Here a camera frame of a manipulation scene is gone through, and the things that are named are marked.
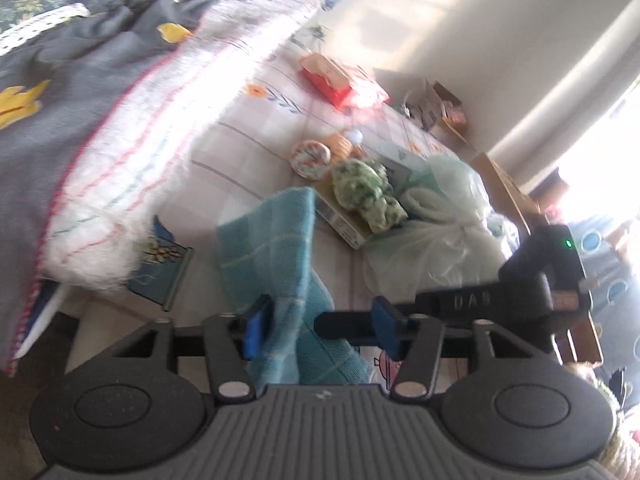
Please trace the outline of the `person's right hand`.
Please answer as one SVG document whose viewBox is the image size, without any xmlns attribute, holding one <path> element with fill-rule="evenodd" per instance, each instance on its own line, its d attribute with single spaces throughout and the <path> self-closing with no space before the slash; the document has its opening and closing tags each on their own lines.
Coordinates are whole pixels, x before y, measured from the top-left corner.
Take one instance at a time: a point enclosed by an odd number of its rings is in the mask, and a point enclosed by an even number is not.
<svg viewBox="0 0 640 480">
<path fill-rule="evenodd" d="M 572 374 L 582 378 L 585 382 L 598 389 L 600 393 L 611 394 L 611 389 L 608 388 L 605 382 L 597 378 L 593 367 L 589 363 L 566 363 L 563 367 Z"/>
</svg>

